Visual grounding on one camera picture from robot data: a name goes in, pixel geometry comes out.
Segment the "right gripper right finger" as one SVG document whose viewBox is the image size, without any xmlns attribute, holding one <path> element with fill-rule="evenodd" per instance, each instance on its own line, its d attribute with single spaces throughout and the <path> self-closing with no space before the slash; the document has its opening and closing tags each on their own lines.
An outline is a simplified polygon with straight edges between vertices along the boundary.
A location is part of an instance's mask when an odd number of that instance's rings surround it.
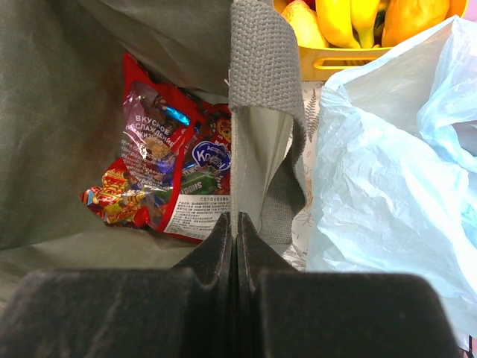
<svg viewBox="0 0 477 358">
<path fill-rule="evenodd" d="M 458 357 L 435 291 L 409 274 L 302 273 L 238 217 L 243 357 Z"/>
</svg>

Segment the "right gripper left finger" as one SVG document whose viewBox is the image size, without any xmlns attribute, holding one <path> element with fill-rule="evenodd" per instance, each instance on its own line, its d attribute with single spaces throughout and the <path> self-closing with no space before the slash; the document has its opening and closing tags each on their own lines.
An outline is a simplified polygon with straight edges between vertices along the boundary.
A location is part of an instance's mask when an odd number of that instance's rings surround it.
<svg viewBox="0 0 477 358">
<path fill-rule="evenodd" d="M 225 357 L 230 217 L 166 270 L 29 274 L 1 317 L 3 357 Z"/>
</svg>

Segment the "red candy bag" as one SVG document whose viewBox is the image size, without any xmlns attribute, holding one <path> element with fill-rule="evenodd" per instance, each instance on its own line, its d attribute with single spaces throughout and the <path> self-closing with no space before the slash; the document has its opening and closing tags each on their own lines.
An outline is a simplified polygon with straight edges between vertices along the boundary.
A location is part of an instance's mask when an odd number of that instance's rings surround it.
<svg viewBox="0 0 477 358">
<path fill-rule="evenodd" d="M 231 113 L 123 57 L 121 154 L 82 202 L 105 224 L 151 229 L 190 242 L 230 209 Z"/>
</svg>

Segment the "light blue plastic bag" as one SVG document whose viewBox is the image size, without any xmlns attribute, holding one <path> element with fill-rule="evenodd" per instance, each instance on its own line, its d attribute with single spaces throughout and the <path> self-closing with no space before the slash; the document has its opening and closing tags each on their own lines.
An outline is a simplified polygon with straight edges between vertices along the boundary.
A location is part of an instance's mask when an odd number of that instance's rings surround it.
<svg viewBox="0 0 477 358">
<path fill-rule="evenodd" d="M 476 334 L 476 24 L 452 17 L 323 86 L 309 271 L 410 273 Z"/>
</svg>

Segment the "yellow banana bunch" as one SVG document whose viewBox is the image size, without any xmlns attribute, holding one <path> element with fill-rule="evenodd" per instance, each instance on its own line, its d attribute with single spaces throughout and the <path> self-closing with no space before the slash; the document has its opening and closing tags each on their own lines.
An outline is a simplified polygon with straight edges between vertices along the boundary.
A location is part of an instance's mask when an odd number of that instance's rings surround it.
<svg viewBox="0 0 477 358">
<path fill-rule="evenodd" d="M 389 1 L 316 1 L 318 27 L 339 48 L 377 47 Z"/>
</svg>

